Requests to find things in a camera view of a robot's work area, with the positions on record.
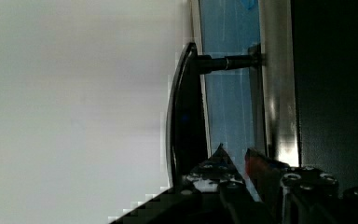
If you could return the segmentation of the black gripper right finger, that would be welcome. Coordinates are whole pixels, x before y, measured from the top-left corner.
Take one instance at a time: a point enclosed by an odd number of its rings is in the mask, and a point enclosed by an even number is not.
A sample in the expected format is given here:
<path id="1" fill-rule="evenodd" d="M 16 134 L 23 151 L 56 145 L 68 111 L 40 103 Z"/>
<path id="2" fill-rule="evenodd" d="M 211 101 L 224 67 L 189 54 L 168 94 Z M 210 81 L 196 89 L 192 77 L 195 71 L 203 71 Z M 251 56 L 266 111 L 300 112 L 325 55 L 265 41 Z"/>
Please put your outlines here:
<path id="1" fill-rule="evenodd" d="M 244 160 L 245 173 L 279 224 L 310 224 L 312 202 L 301 202 L 301 196 L 316 202 L 337 198 L 337 179 L 318 168 L 290 166 L 253 148 L 247 150 Z"/>

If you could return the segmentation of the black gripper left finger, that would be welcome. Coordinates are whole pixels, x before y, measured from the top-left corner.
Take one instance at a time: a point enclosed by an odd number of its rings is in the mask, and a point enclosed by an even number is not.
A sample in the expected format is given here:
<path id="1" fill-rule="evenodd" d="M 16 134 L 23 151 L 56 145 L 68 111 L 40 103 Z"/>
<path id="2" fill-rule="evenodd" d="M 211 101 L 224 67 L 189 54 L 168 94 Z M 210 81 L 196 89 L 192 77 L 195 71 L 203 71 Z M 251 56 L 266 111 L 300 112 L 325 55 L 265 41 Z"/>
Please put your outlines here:
<path id="1" fill-rule="evenodd" d="M 205 161 L 198 163 L 187 175 L 182 177 L 183 187 L 200 193 L 217 193 L 220 185 L 234 189 L 239 187 L 253 200 L 255 197 L 249 190 L 249 182 L 238 171 L 233 160 L 220 144 L 217 150 Z"/>

